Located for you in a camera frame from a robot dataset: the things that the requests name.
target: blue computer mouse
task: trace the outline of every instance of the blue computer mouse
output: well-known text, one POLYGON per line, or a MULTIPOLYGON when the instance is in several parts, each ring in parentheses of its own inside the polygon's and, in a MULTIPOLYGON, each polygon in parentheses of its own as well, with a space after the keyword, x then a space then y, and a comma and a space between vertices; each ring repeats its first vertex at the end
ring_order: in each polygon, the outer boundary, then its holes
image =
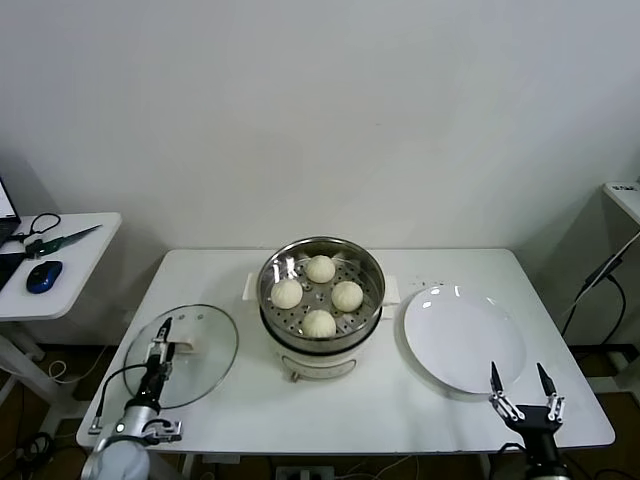
POLYGON ((27 277, 27 291, 31 293, 44 293, 56 282, 56 278, 62 272, 62 262, 49 260, 33 267, 27 277))

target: white plate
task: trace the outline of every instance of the white plate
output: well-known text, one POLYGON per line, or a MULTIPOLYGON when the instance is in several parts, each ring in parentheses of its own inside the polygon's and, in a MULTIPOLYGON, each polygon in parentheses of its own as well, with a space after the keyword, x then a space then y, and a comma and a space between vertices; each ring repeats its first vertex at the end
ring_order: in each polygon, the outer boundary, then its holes
POLYGON ((429 373, 469 393, 491 393, 491 362, 503 386, 524 368, 524 340, 507 312, 486 296, 458 285, 418 293, 404 316, 411 351, 429 373))

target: table leg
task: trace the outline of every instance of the table leg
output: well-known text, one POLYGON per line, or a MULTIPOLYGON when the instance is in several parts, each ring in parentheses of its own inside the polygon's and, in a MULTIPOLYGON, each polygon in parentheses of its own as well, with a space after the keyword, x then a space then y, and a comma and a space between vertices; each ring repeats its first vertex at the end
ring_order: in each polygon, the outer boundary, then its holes
POLYGON ((7 337, 14 345, 26 354, 30 354, 36 362, 40 362, 44 359, 44 351, 36 344, 31 335, 25 330, 25 328, 16 322, 10 322, 6 325, 2 325, 0 331, 2 335, 7 337))
POLYGON ((18 373, 20 381, 49 405, 56 405, 61 410, 73 408, 73 397, 2 335, 0 335, 0 362, 6 368, 18 373))

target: white table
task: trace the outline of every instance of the white table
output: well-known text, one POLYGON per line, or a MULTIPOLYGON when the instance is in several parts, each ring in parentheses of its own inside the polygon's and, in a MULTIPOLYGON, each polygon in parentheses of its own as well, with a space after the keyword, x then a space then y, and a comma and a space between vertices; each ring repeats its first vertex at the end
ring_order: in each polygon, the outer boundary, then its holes
MULTIPOLYGON (((558 445, 613 442, 611 424, 511 252, 371 253, 386 274, 396 276, 404 299, 438 282, 456 282, 491 295, 511 313, 527 345, 526 369, 508 390, 510 398, 544 403, 536 371, 536 362, 541 362, 558 391, 567 396, 558 445)), ((241 300, 247 274, 257 271, 269 255, 268 251, 176 250, 164 258, 107 375, 122 366, 142 327, 181 304, 208 303, 225 309, 235 319, 240 346, 218 389, 190 406, 164 412, 167 418, 183 421, 183 440, 154 448, 233 454, 410 454, 489 452, 518 440, 486 397, 454 394, 420 373, 399 341, 398 318, 381 321, 368 340, 366 357, 353 372, 334 380, 290 383, 269 350, 257 305, 241 300)), ((114 379, 107 391, 103 424, 121 415, 128 397, 122 379, 114 379)), ((96 395, 77 435, 83 446, 95 442, 87 432, 97 402, 96 395)))
MULTIPOLYGON (((33 218, 23 217, 16 233, 28 232, 33 218)), ((19 373, 22 383, 49 404, 62 410, 73 410, 76 404, 68 389, 56 384, 30 360, 30 357, 40 360, 44 353, 20 329, 19 322, 53 320, 65 315, 76 302, 121 222, 119 213, 61 215, 60 224, 43 234, 43 241, 70 235, 94 225, 101 224, 102 227, 79 242, 63 247, 40 260, 24 260, 0 290, 0 326, 3 327, 0 335, 2 365, 19 373), (25 286, 29 272, 34 266, 46 260, 60 260, 63 263, 62 273, 48 292, 38 295, 29 293, 25 286)), ((0 254, 23 251, 24 247, 19 242, 8 242, 0 248, 0 254)), ((14 382, 15 376, 12 377, 11 382, 7 382, 3 391, 10 391, 14 382)))

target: black cable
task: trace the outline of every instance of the black cable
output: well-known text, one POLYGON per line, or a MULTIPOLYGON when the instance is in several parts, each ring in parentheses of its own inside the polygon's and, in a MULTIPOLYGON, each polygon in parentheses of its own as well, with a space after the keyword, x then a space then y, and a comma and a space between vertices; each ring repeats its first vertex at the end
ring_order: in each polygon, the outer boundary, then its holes
POLYGON ((629 480, 640 480, 638 479, 638 477, 634 477, 630 473, 623 472, 622 470, 618 470, 615 468, 603 468, 602 470, 598 470, 596 472, 596 476, 594 477, 594 480, 598 480, 598 478, 604 475, 605 473, 617 473, 618 475, 622 475, 623 477, 628 478, 629 480))
POLYGON ((567 319, 567 323, 565 323, 564 327, 562 327, 562 333, 560 334, 563 337, 564 337, 564 334, 567 333, 567 329, 571 324, 571 320, 573 320, 573 314, 576 313, 576 308, 578 308, 578 304, 575 302, 578 301, 578 298, 580 298, 580 295, 582 295, 582 292, 584 292, 586 289, 587 289, 587 284, 585 283, 580 289, 580 291, 578 292, 578 294, 576 295, 576 298, 573 299, 574 305, 573 307, 571 307, 571 313, 569 313, 569 318, 567 319))
POLYGON ((620 314, 618 315, 618 320, 616 321, 615 326, 613 327, 611 332, 609 332, 609 335, 607 335, 607 337, 602 341, 601 345, 604 345, 605 343, 607 343, 611 339, 611 337, 613 337, 613 335, 616 333, 616 331, 618 330, 618 328, 622 324, 622 319, 624 318, 624 314, 627 311, 627 297, 624 294, 624 289, 618 283, 618 281, 616 280, 616 278, 613 275, 607 275, 607 280, 609 280, 611 283, 613 283, 616 286, 616 288, 618 289, 618 292, 620 292, 620 299, 622 300, 622 307, 620 308, 620 314))
POLYGON ((11 470, 9 473, 6 473, 4 476, 0 477, 0 480, 6 480, 7 478, 9 478, 11 475, 13 475, 14 473, 19 473, 17 468, 14 468, 13 470, 11 470))
POLYGON ((572 457, 570 457, 569 455, 565 454, 564 458, 569 460, 578 470, 580 470, 580 473, 582 473, 589 480, 593 479, 593 477, 591 475, 589 475, 589 472, 587 472, 587 470, 582 465, 580 465, 578 462, 576 462, 572 457))
POLYGON ((504 454, 504 452, 506 452, 507 448, 517 448, 525 455, 527 454, 526 448, 524 448, 519 443, 512 443, 512 442, 505 443, 502 447, 500 447, 500 450, 498 450, 498 453, 496 453, 496 458, 491 462, 491 467, 489 468, 489 477, 488 477, 489 480, 493 480, 493 476, 496 473, 494 468, 496 460, 498 460, 504 454))
POLYGON ((16 450, 18 449, 18 446, 20 445, 20 430, 22 430, 22 418, 24 417, 24 385, 22 384, 22 382, 19 382, 19 385, 21 387, 21 397, 22 400, 21 405, 20 405, 20 419, 18 420, 18 428, 16 429, 16 450))
POLYGON ((36 234, 43 234, 45 232, 48 232, 49 230, 51 230, 54 227, 57 227, 60 224, 60 221, 62 219, 60 218, 60 215, 58 215, 57 213, 51 213, 51 212, 46 212, 46 213, 41 213, 40 215, 38 215, 36 218, 34 218, 33 220, 31 220, 31 226, 29 227, 29 232, 28 233, 16 233, 15 235, 11 235, 8 240, 12 241, 15 240, 17 242, 20 243, 24 243, 25 240, 33 235, 36 234), (36 223, 38 222, 38 220, 45 218, 45 217, 53 217, 55 222, 53 223, 53 225, 49 225, 45 228, 43 228, 42 230, 40 229, 36 229, 36 223))
POLYGON ((105 380, 104 384, 102 385, 102 393, 100 393, 100 403, 98 403, 98 408, 96 408, 96 417, 101 417, 102 416, 102 410, 104 410, 104 397, 107 393, 107 385, 109 385, 109 382, 111 380, 113 380, 113 378, 116 375, 119 375, 123 372, 126 372, 127 370, 133 370, 134 368, 145 368, 146 364, 144 363, 137 363, 135 365, 129 365, 128 367, 122 367, 119 368, 118 370, 116 370, 115 372, 113 372, 111 375, 109 375, 109 377, 105 380))

